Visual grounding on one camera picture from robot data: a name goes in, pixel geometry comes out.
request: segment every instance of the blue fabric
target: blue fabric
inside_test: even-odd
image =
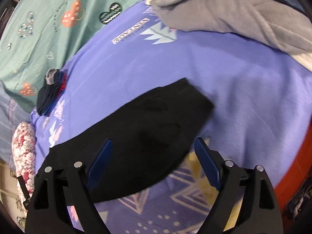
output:
[[[32,113],[37,171],[49,147],[139,95],[186,77],[215,104],[199,136],[210,137],[209,147],[238,166],[263,165],[276,186],[312,113],[312,73],[292,57],[236,34],[169,29],[144,1],[98,32],[64,69],[66,90],[51,116]]]
[[[0,158],[15,170],[12,157],[12,136],[21,122],[30,122],[30,116],[6,92],[0,80]]]

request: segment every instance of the gray towel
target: gray towel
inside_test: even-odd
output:
[[[183,31],[232,32],[293,56],[312,71],[312,24],[274,0],[152,0],[166,26]]]

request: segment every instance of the white triangle pattern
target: white triangle pattern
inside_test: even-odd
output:
[[[107,216],[108,216],[108,211],[99,212],[99,215],[100,215],[102,221],[103,221],[104,223],[106,223]]]
[[[122,204],[132,209],[137,214],[142,214],[144,205],[147,201],[147,197],[149,195],[149,189],[143,190],[139,193],[123,197],[118,199]]]
[[[160,44],[160,43],[170,43],[177,40],[177,30],[170,31],[169,27],[165,26],[162,29],[162,23],[159,22],[149,29],[145,30],[141,33],[141,35],[151,35],[145,40],[157,40],[153,44]]]
[[[146,11],[143,12],[143,14],[146,14],[146,13],[148,13],[149,16],[157,16],[157,14],[155,13],[152,7],[149,7]]]
[[[177,231],[177,233],[179,234],[192,234],[192,233],[197,233],[200,229],[200,227],[202,226],[204,222],[199,222],[197,224],[194,224],[184,230],[179,230]]]

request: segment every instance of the folded socks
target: folded socks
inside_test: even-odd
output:
[[[47,84],[46,78],[44,79],[43,87],[39,90],[37,99],[37,112],[40,116],[50,115],[53,104],[64,91],[64,80],[66,80],[66,76],[64,76],[64,73],[58,69],[54,74],[53,84]]]

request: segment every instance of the floral fabric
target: floral fabric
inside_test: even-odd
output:
[[[16,128],[12,138],[12,155],[16,167],[16,176],[23,176],[29,195],[34,192],[35,178],[35,130],[29,123],[22,122]],[[18,194],[21,202],[25,201],[24,194],[18,182]]]

